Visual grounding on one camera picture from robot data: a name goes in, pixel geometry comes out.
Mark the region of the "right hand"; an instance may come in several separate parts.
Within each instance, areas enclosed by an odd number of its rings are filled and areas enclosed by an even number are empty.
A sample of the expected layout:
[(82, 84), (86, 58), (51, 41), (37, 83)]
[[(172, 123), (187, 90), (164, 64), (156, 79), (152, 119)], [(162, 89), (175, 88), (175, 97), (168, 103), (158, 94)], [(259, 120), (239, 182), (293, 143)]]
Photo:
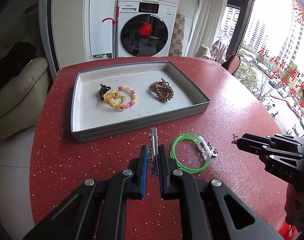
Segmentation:
[(304, 233), (304, 191), (297, 190), (291, 184), (287, 186), (285, 212), (285, 222)]

